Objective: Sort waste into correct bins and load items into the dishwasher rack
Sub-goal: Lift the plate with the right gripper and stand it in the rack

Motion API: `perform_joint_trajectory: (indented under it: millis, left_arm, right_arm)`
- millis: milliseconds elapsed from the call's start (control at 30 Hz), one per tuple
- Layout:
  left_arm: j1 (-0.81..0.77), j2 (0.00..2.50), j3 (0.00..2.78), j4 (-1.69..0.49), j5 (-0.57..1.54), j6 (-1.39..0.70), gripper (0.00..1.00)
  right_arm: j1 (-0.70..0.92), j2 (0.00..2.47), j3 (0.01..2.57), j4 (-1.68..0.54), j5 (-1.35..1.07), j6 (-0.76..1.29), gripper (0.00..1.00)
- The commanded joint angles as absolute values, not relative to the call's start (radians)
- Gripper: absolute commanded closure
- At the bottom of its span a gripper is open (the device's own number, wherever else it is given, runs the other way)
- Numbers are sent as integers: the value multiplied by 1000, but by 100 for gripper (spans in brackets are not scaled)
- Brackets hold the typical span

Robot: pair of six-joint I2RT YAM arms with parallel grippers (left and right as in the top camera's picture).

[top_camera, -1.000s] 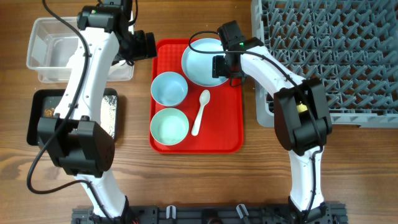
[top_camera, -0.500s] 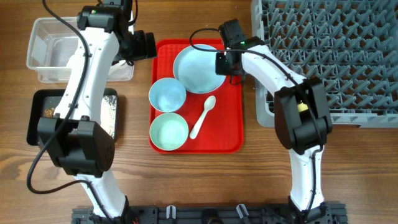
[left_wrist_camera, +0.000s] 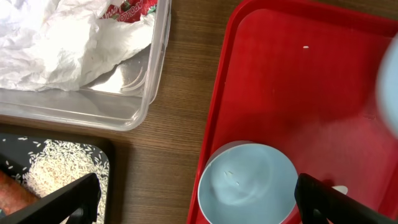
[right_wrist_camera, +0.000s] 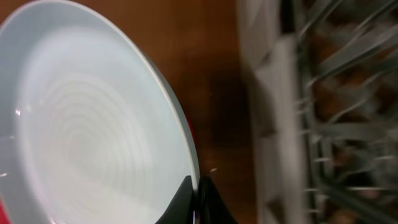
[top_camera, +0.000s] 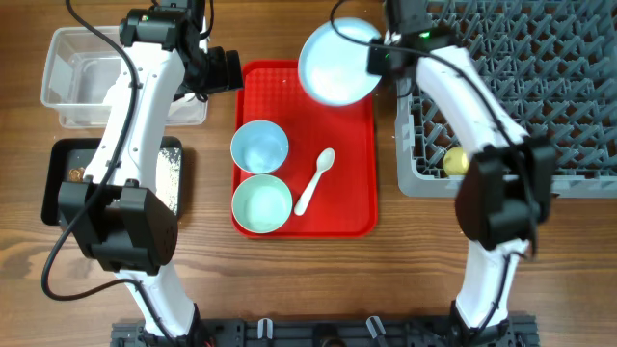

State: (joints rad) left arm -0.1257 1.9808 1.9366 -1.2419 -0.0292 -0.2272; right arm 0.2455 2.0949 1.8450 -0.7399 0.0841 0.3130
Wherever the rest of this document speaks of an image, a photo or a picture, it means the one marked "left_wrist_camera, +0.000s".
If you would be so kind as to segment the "red snack wrapper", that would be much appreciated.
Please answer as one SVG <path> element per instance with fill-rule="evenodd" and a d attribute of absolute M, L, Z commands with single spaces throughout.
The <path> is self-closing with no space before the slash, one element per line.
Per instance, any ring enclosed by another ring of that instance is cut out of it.
<path fill-rule="evenodd" d="M 133 23 L 156 10 L 157 0 L 111 0 L 111 4 L 101 16 L 119 22 Z"/>

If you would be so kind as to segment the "light blue bowl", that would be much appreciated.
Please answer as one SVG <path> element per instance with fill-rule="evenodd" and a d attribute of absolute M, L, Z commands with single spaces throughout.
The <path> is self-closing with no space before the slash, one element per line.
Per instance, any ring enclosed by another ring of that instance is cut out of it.
<path fill-rule="evenodd" d="M 295 207 L 298 173 L 279 150 L 233 141 L 209 158 L 198 184 L 205 219 L 219 223 L 283 223 Z"/>

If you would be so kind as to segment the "white plastic spoon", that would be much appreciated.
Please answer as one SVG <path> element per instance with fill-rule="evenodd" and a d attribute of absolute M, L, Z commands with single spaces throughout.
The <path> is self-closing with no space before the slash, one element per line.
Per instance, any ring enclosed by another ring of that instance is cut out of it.
<path fill-rule="evenodd" d="M 340 193 L 342 193 L 344 195 L 346 195 L 348 193 L 348 188 L 344 185 L 335 185 L 332 188 L 339 191 Z"/>

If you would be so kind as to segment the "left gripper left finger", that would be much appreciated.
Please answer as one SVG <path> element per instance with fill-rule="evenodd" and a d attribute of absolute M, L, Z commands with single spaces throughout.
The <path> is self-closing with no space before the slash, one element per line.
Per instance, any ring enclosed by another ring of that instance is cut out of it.
<path fill-rule="evenodd" d="M 1 223 L 94 223 L 97 221 L 101 190 L 94 173 L 40 198 L 35 203 L 1 218 Z"/>

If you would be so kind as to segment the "orange carrot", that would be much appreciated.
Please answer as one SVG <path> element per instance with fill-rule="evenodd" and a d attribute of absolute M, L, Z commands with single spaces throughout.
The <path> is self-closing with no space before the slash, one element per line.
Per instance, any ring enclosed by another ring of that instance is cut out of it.
<path fill-rule="evenodd" d="M 1 218 L 15 213 L 39 200 L 16 180 L 1 171 Z"/>

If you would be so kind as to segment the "white napkin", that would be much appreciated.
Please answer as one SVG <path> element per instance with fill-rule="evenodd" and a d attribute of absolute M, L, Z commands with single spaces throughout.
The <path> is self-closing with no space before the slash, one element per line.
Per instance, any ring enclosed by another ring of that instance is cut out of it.
<path fill-rule="evenodd" d="M 110 0 L 1 0 L 1 87 L 77 90 L 152 42 L 155 11 L 102 19 Z"/>

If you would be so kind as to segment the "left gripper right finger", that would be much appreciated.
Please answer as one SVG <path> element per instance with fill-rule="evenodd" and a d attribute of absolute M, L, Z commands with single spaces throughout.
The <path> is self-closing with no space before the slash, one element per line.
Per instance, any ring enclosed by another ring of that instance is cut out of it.
<path fill-rule="evenodd" d="M 397 224 L 305 173 L 298 176 L 294 196 L 303 224 Z"/>

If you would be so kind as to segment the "light blue plate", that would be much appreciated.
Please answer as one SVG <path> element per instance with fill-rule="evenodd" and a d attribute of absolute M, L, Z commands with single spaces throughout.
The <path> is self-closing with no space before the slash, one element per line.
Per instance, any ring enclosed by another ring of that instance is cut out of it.
<path fill-rule="evenodd" d="M 384 124 L 397 138 L 397 35 L 391 40 L 379 66 L 376 101 Z"/>

